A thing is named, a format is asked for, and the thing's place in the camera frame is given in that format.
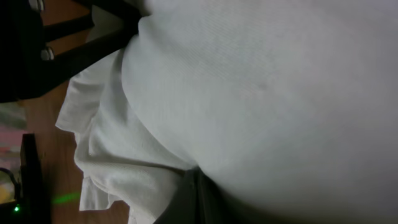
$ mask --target silver bolt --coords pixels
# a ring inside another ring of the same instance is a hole
[[[44,11],[44,0],[29,0],[29,4],[30,7],[37,12]]]
[[[54,60],[54,51],[51,47],[46,47],[41,52],[42,60]]]

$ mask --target white fabric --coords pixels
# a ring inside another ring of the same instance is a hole
[[[397,1],[146,5],[123,64],[104,58],[93,87],[73,78],[58,119],[78,135],[85,184],[104,192],[83,188],[98,201],[87,208],[121,198],[131,223],[153,222],[180,179],[170,168],[199,165],[262,212],[398,222]]]

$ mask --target wooden floor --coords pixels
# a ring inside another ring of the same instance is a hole
[[[71,0],[46,0],[42,13],[45,25],[53,24],[88,13],[84,7]],[[49,45],[56,54],[84,44],[88,30],[55,40]],[[25,100],[27,128],[35,134],[37,150],[42,163],[45,184],[52,198],[80,193],[82,172],[73,161],[75,139],[72,133],[55,127],[60,108],[65,98],[68,82],[61,84],[46,95]],[[109,210],[79,212],[79,199],[52,205],[52,223],[127,223],[128,206],[115,203]]]

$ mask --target metal screw head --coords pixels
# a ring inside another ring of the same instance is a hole
[[[42,60],[54,60],[54,51],[51,47],[46,47],[41,52]]]
[[[29,4],[30,7],[37,12],[44,11],[44,0],[29,0]]]

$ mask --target brown wooden surface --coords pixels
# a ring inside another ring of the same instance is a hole
[[[46,0],[42,13],[44,24],[52,24],[88,13],[84,7],[71,0]],[[49,45],[56,54],[84,44],[88,31],[82,31]],[[22,102],[27,114],[27,128],[35,134],[37,150],[42,163],[45,184],[52,198],[80,192],[83,174],[73,161],[76,144],[72,133],[55,127],[60,108],[65,99],[68,82],[46,95]],[[109,210],[79,212],[79,201],[53,204],[52,223],[127,223],[128,206],[115,203]]]

